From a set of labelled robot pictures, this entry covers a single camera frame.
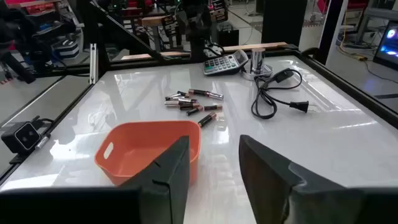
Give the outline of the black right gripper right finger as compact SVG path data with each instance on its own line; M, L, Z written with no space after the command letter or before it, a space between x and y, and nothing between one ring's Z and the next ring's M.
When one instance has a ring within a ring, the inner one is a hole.
M239 165L257 223L344 223L342 186L292 162L248 135L239 138Z

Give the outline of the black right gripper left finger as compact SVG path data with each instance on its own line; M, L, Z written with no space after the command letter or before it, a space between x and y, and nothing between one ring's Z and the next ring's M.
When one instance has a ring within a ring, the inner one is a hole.
M183 223L190 181L190 139L179 137L145 169L120 185L132 192L125 223Z

